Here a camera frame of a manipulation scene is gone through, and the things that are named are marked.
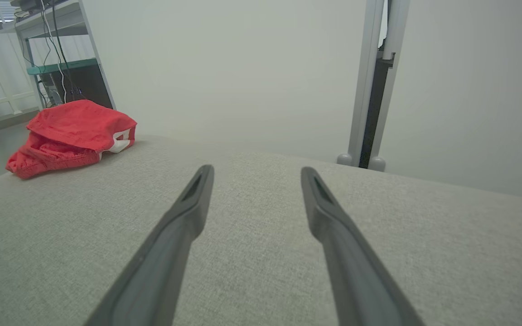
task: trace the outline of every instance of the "green shelf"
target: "green shelf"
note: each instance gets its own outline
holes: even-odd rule
[[[66,70],[67,68],[81,68],[85,66],[93,66],[98,64],[96,58],[88,58],[86,60],[78,60],[78,61],[70,61],[70,62],[62,62],[60,66],[62,66],[62,70]],[[27,68],[27,74],[29,75],[41,75],[41,74],[49,74],[51,72],[59,72],[59,68],[57,64],[48,64],[46,66],[41,67],[29,67]]]

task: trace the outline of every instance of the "gray fabric surface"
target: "gray fabric surface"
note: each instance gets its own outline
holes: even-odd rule
[[[195,170],[215,166],[176,325],[335,325],[300,169],[317,169],[427,325],[522,325],[522,198],[140,137],[96,165],[0,176],[0,325],[80,325]]]

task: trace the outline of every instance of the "red cloth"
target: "red cloth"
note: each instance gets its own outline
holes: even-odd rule
[[[27,143],[5,166],[21,179],[97,163],[103,151],[119,153],[134,144],[136,121],[93,101],[79,100],[41,111],[27,128],[31,130]]]

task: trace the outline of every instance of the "white cable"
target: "white cable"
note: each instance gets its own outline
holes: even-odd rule
[[[54,48],[56,48],[56,43],[53,42],[53,37],[52,37],[52,30],[50,29],[49,27],[49,24],[48,24],[48,19],[46,19],[45,17],[45,5],[44,5],[44,0],[40,0],[41,3],[42,3],[42,10],[43,10],[43,13],[42,13],[42,16],[43,16],[43,21],[45,22],[45,24],[47,25],[48,27],[48,33],[49,33],[49,40],[52,41],[52,44],[54,46]],[[62,59],[60,58],[60,55],[58,54],[58,50],[56,48],[56,55],[58,56],[58,69],[60,70],[60,74],[62,75],[62,88],[64,89],[64,104],[66,103],[66,95],[67,95],[67,92],[66,92],[66,85],[64,85],[64,72],[62,72],[62,66],[60,64],[62,64]]]

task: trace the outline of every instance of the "white pole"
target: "white pole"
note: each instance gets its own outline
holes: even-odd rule
[[[350,144],[348,146],[348,154],[338,156],[338,163],[340,164],[357,167],[360,163],[383,11],[384,0],[368,0],[366,2],[364,34],[362,36],[362,49],[360,53],[360,70],[358,72],[358,82],[356,86]]]

